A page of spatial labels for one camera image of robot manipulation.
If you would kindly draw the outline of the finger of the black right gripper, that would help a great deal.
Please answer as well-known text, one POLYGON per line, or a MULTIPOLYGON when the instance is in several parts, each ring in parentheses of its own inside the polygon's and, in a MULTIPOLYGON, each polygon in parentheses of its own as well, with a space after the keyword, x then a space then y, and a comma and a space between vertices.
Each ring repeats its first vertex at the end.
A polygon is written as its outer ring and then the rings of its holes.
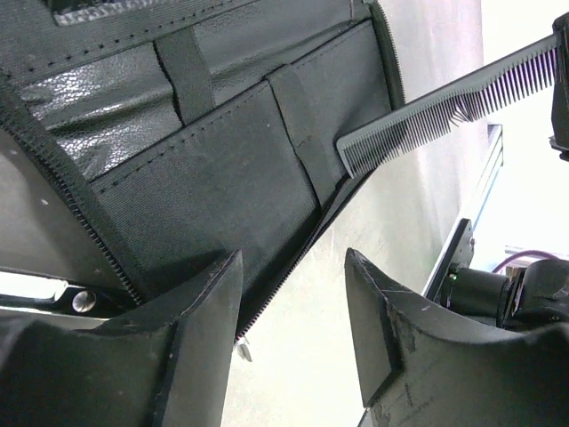
POLYGON ((550 146, 559 157, 568 160, 568 13, 556 18, 552 25, 557 38, 556 82, 554 85, 551 124, 554 136, 550 146))

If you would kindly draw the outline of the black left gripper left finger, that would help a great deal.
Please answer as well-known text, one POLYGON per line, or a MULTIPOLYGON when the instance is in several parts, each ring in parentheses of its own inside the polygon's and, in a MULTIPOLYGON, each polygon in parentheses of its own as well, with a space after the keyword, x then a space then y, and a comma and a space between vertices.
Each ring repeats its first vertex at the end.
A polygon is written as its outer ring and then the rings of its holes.
POLYGON ((219 425, 242 286, 234 251, 94 329, 3 318, 2 425, 219 425))

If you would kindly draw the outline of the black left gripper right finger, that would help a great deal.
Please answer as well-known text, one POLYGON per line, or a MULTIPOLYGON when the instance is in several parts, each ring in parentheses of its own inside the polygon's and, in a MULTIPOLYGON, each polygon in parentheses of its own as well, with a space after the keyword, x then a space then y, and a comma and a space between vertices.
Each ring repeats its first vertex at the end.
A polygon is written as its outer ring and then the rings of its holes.
POLYGON ((362 400, 376 426, 565 426, 568 327, 510 332, 345 256, 362 400))

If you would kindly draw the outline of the long black barber comb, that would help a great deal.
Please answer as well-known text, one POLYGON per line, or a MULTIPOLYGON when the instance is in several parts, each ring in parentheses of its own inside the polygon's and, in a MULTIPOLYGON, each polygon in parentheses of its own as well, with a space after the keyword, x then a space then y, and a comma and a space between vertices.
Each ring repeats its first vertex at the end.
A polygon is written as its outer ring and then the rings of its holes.
POLYGON ((353 179, 551 87, 557 76, 559 37, 547 36, 379 117, 336 142, 353 179))

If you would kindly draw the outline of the silver straight scissors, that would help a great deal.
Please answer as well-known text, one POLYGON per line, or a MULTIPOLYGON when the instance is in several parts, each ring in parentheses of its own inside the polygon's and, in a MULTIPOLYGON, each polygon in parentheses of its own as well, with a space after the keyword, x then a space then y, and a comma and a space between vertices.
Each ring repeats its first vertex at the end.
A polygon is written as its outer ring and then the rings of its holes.
POLYGON ((1 308, 84 318, 113 318, 137 307, 123 290, 1 271, 1 308))

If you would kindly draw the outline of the black zip tool case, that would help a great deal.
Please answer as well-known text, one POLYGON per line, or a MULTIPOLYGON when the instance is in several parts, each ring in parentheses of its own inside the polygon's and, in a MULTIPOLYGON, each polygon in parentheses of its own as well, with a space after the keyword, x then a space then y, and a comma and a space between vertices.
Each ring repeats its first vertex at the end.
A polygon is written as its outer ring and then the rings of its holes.
POLYGON ((242 255, 245 334, 365 183, 339 138, 401 107, 376 1, 4 1, 1 132, 136 307, 242 255))

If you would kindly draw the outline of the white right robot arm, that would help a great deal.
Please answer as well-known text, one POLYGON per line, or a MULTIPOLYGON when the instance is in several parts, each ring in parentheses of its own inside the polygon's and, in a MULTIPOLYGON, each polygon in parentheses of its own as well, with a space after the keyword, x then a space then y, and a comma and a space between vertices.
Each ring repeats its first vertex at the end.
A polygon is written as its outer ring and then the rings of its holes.
MULTIPOLYGON (((568 15, 554 20, 550 147, 568 160, 568 15)), ((528 330, 568 321, 568 261, 542 251, 512 254, 491 272, 466 266, 442 281, 440 304, 448 310, 509 330, 528 330)))

